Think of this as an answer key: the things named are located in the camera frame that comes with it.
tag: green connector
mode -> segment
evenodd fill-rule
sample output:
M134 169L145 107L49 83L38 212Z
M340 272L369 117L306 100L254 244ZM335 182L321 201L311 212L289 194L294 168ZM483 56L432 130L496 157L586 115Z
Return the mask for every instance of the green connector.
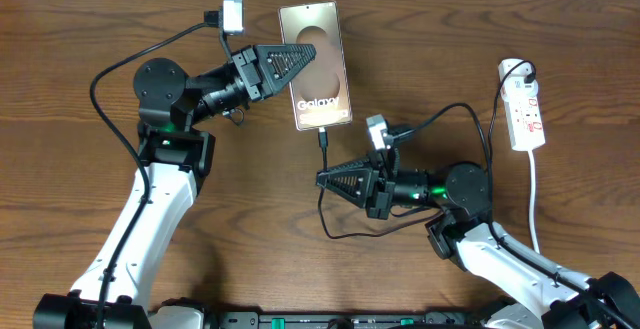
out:
M272 319L271 329L284 329L284 319Z

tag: robotic arm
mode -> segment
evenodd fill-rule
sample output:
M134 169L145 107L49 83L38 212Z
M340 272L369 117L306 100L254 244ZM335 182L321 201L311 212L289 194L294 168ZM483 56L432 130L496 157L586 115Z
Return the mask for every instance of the robotic arm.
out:
M146 178L137 171L129 200L102 250L67 296L45 294L34 313L35 328L202 328L215 320L185 307L168 307L166 315L147 318L151 286L171 236L211 170L215 137L193 125L216 114L241 124L241 107L248 109L249 102L280 93L316 52L313 45L287 44L254 45L231 53L226 35L242 33L242 0L225 0L219 11L206 12L205 24L219 28L227 63L195 77L165 58L140 66L133 80L141 119L137 155L150 194L141 198ZM127 232L141 200L146 200L145 210ZM117 262L101 300L114 254ZM102 323L96 323L101 321L97 312L104 314Z
M484 145L477 117L466 107ZM369 218L385 220L393 206L415 207L411 212L440 209L442 215L425 225L436 254L494 283L524 307L494 317L492 327L586 329L596 322L607 327L640 323L640 298L624 278L609 273L595 280L564 268L492 220L490 169L485 173L469 162L436 171L402 169L396 145L416 130L390 128L381 115L368 118L367 126L374 151L318 172L317 185L363 208Z

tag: white robotic arm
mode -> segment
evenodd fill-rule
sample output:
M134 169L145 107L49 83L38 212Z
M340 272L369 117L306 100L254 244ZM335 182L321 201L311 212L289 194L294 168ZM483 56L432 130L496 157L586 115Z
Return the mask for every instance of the white robotic arm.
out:
M537 254L508 235L502 226L493 223L495 231L506 243L529 260L546 268L549 272L560 272L565 278L588 289L589 276L574 272ZM474 275L483 277L504 290L527 308L538 320L549 311L556 301L569 301L578 295L574 290L557 283L553 278L532 268L498 245L489 231L488 224L480 224L464 234L456 243L462 265Z
M197 196L192 171L181 171L178 165L152 163L147 168L151 195L145 210L118 257L107 302L129 302L149 307L151 286L162 262L171 236L180 219ZM98 301L103 271L131 221L144 191L142 176L136 171L129 200L106 243L87 271L73 284L71 292L80 299Z

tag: black cable clip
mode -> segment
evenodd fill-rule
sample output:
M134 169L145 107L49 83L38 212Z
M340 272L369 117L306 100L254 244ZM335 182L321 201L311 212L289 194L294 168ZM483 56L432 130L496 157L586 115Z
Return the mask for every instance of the black cable clip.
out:
M204 22L212 28L220 27L220 12L217 10L208 10L204 12Z
M558 285L558 277L559 277L559 276L560 276L560 272L559 272L559 271L556 271L556 272L553 274L553 278L552 278L552 279L553 279L553 286L554 286L555 288L559 287L559 285Z
M242 114L242 116L240 117L240 120L236 120L233 118L233 114L240 112L240 114ZM242 111L242 109L231 109L231 110L225 110L222 112L222 116L231 120L231 122L237 126L242 125L242 123L244 123L244 111Z

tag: black cable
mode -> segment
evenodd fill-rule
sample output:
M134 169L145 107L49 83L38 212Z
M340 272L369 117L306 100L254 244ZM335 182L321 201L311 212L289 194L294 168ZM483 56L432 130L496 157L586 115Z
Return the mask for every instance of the black cable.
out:
M224 33L223 30L223 26L222 26L222 15L220 15L220 24L218 24L220 29L218 30L219 32L219 39L220 39L220 44L222 44L222 50L224 51L224 55L227 56L227 60L231 61L231 50L229 49L229 44L227 44L227 35Z
M120 252L122 251L122 249L124 248L124 245L127 242L127 239L129 238L129 235L131 235L131 232L133 231L133 228L136 225L136 222L138 221L138 218L140 218L140 215L142 214L142 211L144 210L145 205L147 204L147 200L149 199L149 194L151 191L150 188L150 184L149 184L149 176L147 175L147 172L145 171L144 165L142 164L142 162L140 162L140 158L138 157L138 153L136 153L135 149L133 148L133 146L131 146L131 143L129 143L129 141L127 140L127 138L125 138L125 136L120 132L120 130L118 130L118 128L115 126L115 124L113 124L113 122L109 119L109 117L107 117L107 115L104 113L104 111L102 111L102 108L100 107L100 104L98 104L98 101L96 99L96 86L98 85L98 81L100 79L102 79L105 75L109 74L110 72L112 72L113 70L127 64L130 63L138 58L140 58L143 55L149 54L152 51L156 50L156 49L160 49L165 45L171 44L174 41L182 38L183 36L192 33L200 28L204 28L207 27L208 25L205 23L200 23L197 25L192 26L191 28L180 32L176 35L174 35L173 37L160 42L154 46L151 46L145 50L142 50L136 54L133 54L132 56L116 63L113 64L112 66L108 67L107 69L101 71L98 75L96 75L96 77L93 79L93 81L91 82L91 86L89 88L89 97L91 98L91 104L93 104L93 107L95 108L96 112L98 113L98 115L100 116L100 118L102 118L102 120L105 122L105 124L107 124L107 126L109 127L109 129L111 129L111 131L116 135L116 137L118 137L118 139L122 142L122 144L125 146L125 148L127 149L127 151L129 152L129 154L131 155L131 157L133 158L133 160L136 162L136 166L138 167L138 170L140 170L140 175L142 176L142 181L144 182L144 192L142 194L142 197L140 197L140 204L138 205L138 208L136 209L136 212L133 214L133 217L131 218L131 221L129 222L129 224L127 225L127 228L125 229L124 233L122 234L122 237L120 238L120 241L118 242L118 245L116 245L116 248L113 250L113 254L111 255L111 259L109 260L109 264L107 265L107 268L104 270L103 272L103 278L102 278L102 285L100 286L100 294L98 296L98 305L97 305L97 317L96 317L96 328L98 329L103 329L104 328L104 306L106 304L107 301L107 293L109 290L109 283L111 282L111 279L113 277L113 271L116 267L116 263L118 261L118 257L120 256Z
M493 202L493 172L492 172L491 165L490 165L491 159L489 157L489 149L487 147L487 141L485 140L484 131L482 130L482 125L480 124L480 120L478 119L478 116L476 115L476 112L473 111L473 108L471 108L469 106L469 104L467 104L467 103L449 104L446 107L440 109L440 111L437 112L435 115L433 115L431 118L429 118L429 119L425 120L424 122L420 123L415 128L407 130L404 133L399 134L396 137L396 139L400 139L400 140L410 139L410 137L415 135L419 130L422 130L422 129L426 128L431 123L436 121L436 119L441 117L444 113L446 113L447 111L449 111L449 110L451 110L453 108L456 108L456 107L461 107L461 108L467 109L467 111L471 115L471 118L473 119L473 123L476 126L476 130L478 131L478 135L480 136L480 142L482 144L482 150L484 152L485 161L487 162L487 178L488 178L488 181L489 181L489 202Z
M327 148L322 148L322 170L327 171Z
M332 235L331 233L329 233L329 229L327 228L327 224L324 221L324 215L322 214L322 198L324 196L324 188L320 188L320 195L318 196L318 214L320 214L320 222L322 223L322 229L324 229L324 233L327 235L327 238L329 239L344 239L344 238L353 238L353 237L367 237L367 238L380 238L383 237L385 235L389 235L391 233L395 233L400 229L404 229L416 224L420 224L420 223L426 223L429 221L432 221L436 218L438 218L442 212L439 210L438 213L428 216L426 218L422 218L422 219L416 219L416 220L412 220L412 221L408 221L406 223L402 223L400 225L397 225L395 227L392 227L390 229L387 229L385 231L379 232L379 233L348 233L348 234L342 234L342 235Z
M389 212L391 213L392 216L394 216L396 218L404 218L404 217L408 217L410 215L422 213L423 211L427 211L427 210L431 210L431 209L434 209L434 208L431 208L431 207L418 207L418 208L409 209L409 210L407 210L407 211L405 211L404 213L401 213L401 214L394 213L393 209L390 210Z
M502 89L504 82L507 80L507 78L509 78L511 73L513 73L514 70L516 70L519 66L523 64L531 65L531 73L526 76L524 82L531 83L533 80L535 80L536 74L538 73L536 66L529 60L523 60L520 63L516 64L513 68L509 69L509 71L504 75L504 77L502 77L502 80L500 80L500 83L498 83L496 96L493 99L493 114L491 115L491 123L489 124L489 135L487 137L487 140L489 142L489 162L493 161L493 144L491 143L491 136L493 135L493 125L496 122L496 113L498 111L498 98L500 98L500 89Z

